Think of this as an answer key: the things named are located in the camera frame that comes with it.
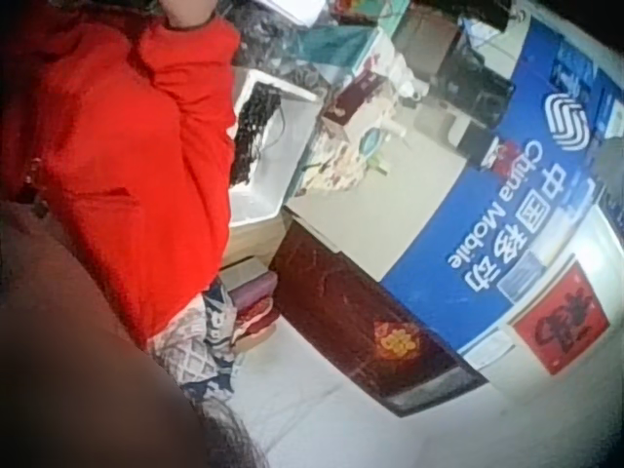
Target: white floor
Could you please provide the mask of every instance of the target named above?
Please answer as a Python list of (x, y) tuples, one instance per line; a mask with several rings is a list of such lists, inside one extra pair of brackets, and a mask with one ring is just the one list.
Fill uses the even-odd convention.
[(621, 428), (622, 369), (618, 337), (531, 402), (488, 385), (400, 419), (283, 322), (247, 356), (232, 407), (273, 468), (580, 468)]

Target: dark hair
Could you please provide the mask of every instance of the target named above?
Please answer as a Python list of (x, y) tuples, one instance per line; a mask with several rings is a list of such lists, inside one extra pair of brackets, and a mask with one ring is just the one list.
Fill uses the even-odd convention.
[(217, 400), (194, 406), (206, 441), (207, 468), (267, 468), (243, 424)]

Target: person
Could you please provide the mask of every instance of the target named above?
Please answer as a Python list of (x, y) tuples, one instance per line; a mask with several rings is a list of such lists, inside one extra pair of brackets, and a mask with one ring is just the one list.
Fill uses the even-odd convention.
[(0, 191), (22, 202), (0, 201), (11, 466), (265, 465), (231, 411), (193, 406), (144, 349), (210, 281), (227, 237), (238, 43), (215, 2), (161, 4), (165, 19), (0, 8)]
[(40, 201), (145, 348), (225, 250), (239, 35), (216, 0), (8, 3), (2, 197)]
[(24, 205), (0, 204), (0, 441), (8, 466), (259, 468), (224, 407), (194, 409), (89, 273)]

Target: wooden cabinet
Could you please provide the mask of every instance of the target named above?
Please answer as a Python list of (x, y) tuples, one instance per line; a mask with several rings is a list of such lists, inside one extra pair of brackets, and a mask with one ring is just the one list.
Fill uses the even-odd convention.
[[(403, 415), (430, 406), (397, 409), (392, 399), (458, 367), (455, 357), (378, 283), (298, 223), (292, 224), (271, 268), (280, 277), (278, 310), (339, 370), (393, 412)], [(478, 376), (469, 380), (481, 383)]]

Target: blue banner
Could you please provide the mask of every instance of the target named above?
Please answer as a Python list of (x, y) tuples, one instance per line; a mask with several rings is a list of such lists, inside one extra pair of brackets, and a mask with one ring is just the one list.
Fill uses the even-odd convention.
[(495, 131), (524, 152), (507, 180), (465, 169), (382, 280), (454, 350), (524, 297), (548, 266), (548, 229), (578, 222), (594, 201), (587, 155), (600, 144), (613, 96), (622, 93), (534, 19), (512, 81), (516, 92)]

